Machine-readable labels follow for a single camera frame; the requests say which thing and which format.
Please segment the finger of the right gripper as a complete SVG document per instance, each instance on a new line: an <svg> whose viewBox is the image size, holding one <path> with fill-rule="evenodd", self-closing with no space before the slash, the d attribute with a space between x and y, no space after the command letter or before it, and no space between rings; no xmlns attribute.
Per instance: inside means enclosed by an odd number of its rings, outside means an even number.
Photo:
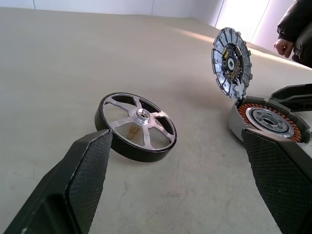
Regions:
<svg viewBox="0 0 312 234"><path fill-rule="evenodd" d="M274 92L273 100L292 112L309 112L312 110L312 84L300 84L284 87Z"/></svg>

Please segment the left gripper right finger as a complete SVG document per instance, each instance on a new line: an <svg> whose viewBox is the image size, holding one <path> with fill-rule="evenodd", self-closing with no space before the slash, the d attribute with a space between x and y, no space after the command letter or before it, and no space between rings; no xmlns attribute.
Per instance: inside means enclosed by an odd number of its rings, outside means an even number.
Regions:
<svg viewBox="0 0 312 234"><path fill-rule="evenodd" d="M260 130L241 133L255 184L283 234L312 232L312 158L296 142Z"/></svg>

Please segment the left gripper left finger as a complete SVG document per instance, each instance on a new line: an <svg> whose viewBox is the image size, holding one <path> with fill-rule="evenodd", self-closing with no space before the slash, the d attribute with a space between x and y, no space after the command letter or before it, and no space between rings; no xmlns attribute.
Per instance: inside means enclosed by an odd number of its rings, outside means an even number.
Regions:
<svg viewBox="0 0 312 234"><path fill-rule="evenodd" d="M6 234L87 234L103 190L113 134L76 140L38 183Z"/></svg>

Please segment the person's bare hand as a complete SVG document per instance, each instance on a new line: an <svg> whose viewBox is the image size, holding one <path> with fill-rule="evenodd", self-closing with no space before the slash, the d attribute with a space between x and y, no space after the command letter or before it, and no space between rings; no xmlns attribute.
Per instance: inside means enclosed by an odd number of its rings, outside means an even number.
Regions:
<svg viewBox="0 0 312 234"><path fill-rule="evenodd" d="M274 48L279 55L289 58L294 48L294 43L285 39L278 39L274 44Z"/></svg>

